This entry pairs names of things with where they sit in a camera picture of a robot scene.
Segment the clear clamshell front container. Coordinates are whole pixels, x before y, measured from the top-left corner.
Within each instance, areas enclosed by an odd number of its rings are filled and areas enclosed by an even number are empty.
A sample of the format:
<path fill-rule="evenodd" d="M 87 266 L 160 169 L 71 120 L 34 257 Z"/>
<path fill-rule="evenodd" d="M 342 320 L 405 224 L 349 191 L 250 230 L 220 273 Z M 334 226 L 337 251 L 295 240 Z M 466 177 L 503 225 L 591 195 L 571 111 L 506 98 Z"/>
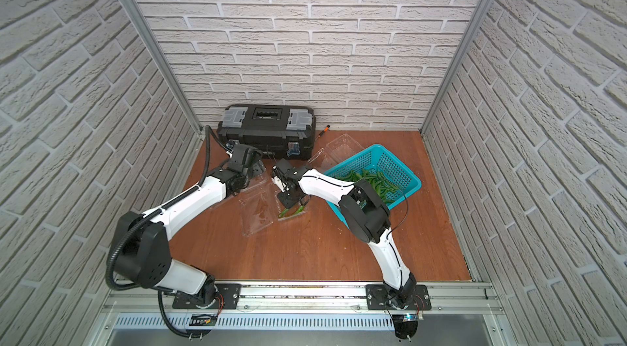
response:
<path fill-rule="evenodd" d="M 287 221 L 278 219 L 279 213 L 285 209 L 277 198 L 278 193 L 279 189 L 273 184 L 259 184 L 238 196 L 237 203 L 244 237 L 248 238 L 259 233 L 276 221 Z M 306 213 L 307 207 L 305 206 L 305 211 L 297 217 Z"/>

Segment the clear clamshell container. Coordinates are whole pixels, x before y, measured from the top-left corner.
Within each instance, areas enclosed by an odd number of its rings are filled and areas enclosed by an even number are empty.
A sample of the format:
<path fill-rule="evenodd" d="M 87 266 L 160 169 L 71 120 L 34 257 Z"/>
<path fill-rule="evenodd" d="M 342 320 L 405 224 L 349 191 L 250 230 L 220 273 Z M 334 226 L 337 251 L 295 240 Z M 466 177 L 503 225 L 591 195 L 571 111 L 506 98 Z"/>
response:
<path fill-rule="evenodd" d="M 321 173 L 360 153 L 364 147 L 351 135 L 343 134 L 322 147 L 308 160 L 308 165 Z"/>
<path fill-rule="evenodd" d="M 278 219 L 279 213 L 285 209 L 277 198 L 278 193 L 279 189 L 273 184 L 259 184 L 238 196 L 237 203 L 244 237 L 248 238 L 259 233 L 276 221 L 287 221 Z M 307 207 L 305 206 L 305 211 L 297 217 L 306 213 Z"/>
<path fill-rule="evenodd" d="M 225 196 L 219 202 L 213 204 L 211 209 L 219 207 L 223 201 L 228 200 L 230 197 L 240 194 L 252 181 L 251 171 L 241 174 L 228 169 L 215 169 L 212 171 L 211 176 L 217 178 L 225 185 Z"/>

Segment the teal plastic basket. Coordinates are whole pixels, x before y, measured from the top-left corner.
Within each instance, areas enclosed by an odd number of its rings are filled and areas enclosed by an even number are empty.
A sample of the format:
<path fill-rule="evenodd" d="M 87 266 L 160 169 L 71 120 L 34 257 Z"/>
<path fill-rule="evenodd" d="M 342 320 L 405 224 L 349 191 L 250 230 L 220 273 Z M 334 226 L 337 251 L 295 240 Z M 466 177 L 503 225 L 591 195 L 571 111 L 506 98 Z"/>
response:
<path fill-rule="evenodd" d="M 413 171 L 380 144 L 374 144 L 344 160 L 326 171 L 325 175 L 339 179 L 350 171 L 361 171 L 362 169 L 381 171 L 388 180 L 401 188 L 402 194 L 393 203 L 387 205 L 390 210 L 405 202 L 422 187 L 421 180 Z"/>

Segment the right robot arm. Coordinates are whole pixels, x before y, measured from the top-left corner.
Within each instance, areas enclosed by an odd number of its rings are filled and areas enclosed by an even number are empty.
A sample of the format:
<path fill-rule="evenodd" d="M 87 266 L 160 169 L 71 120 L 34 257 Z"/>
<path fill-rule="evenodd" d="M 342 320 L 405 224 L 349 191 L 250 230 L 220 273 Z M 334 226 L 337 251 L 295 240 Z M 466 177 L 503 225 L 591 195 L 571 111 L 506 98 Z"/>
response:
<path fill-rule="evenodd" d="M 295 168 L 287 160 L 273 167 L 272 179 L 279 188 L 278 199 L 287 209 L 308 196 L 320 197 L 339 207 L 349 231 L 368 244 L 380 266 L 386 304 L 396 309 L 410 305 L 416 278 L 394 242 L 390 209 L 365 179 L 346 182 L 308 166 Z"/>

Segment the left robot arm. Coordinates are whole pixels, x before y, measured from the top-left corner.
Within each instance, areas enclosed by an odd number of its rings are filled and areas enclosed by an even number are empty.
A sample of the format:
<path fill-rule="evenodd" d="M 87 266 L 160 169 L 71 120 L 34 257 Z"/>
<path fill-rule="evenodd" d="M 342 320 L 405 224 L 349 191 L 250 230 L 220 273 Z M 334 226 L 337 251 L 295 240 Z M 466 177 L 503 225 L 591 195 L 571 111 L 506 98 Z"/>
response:
<path fill-rule="evenodd" d="M 263 174 L 263 152 L 236 144 L 220 166 L 205 169 L 197 184 L 143 213 L 127 212 L 116 226 L 104 280 L 111 290 L 144 288 L 187 295 L 201 308 L 217 298 L 215 277 L 173 259 L 171 239 L 209 207 L 240 193 Z"/>

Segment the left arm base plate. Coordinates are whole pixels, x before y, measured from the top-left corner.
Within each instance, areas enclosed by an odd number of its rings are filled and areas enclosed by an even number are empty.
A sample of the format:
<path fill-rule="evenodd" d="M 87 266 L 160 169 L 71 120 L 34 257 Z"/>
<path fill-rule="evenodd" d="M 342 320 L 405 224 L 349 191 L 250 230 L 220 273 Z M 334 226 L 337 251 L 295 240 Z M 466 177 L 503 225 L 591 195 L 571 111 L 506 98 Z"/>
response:
<path fill-rule="evenodd" d="M 177 292 L 172 307 L 174 309 L 235 309 L 241 290 L 240 283 L 212 283 L 202 288 L 196 295 Z"/>

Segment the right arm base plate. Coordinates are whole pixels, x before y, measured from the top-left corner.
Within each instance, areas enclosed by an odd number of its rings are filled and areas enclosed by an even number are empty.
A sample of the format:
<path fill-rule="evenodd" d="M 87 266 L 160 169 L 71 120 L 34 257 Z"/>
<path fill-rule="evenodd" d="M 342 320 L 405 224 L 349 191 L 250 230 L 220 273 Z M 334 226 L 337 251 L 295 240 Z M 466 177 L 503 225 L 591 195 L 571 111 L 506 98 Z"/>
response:
<path fill-rule="evenodd" d="M 429 311 L 432 304 L 426 285 L 416 284 L 411 290 L 395 290 L 385 284 L 365 285 L 367 308 L 371 311 Z"/>

